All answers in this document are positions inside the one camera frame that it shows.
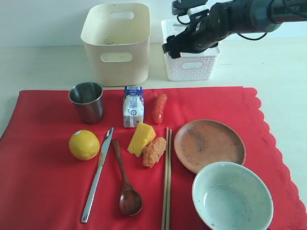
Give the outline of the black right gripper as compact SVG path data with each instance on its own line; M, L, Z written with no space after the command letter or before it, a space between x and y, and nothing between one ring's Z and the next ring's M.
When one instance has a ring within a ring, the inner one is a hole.
M169 36L162 49L164 53L170 53L171 58L180 58L180 53L198 54L218 44L209 19L202 19L193 22L177 36Z

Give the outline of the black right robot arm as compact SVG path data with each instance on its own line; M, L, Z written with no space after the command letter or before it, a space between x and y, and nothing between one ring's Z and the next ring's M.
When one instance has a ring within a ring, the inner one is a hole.
M243 37L250 33L275 31L285 22L307 19L305 0L229 0L217 2L211 8L205 0L175 0L172 14L189 16L185 30L171 35L163 44L163 52L171 58L182 53L199 54L232 34Z

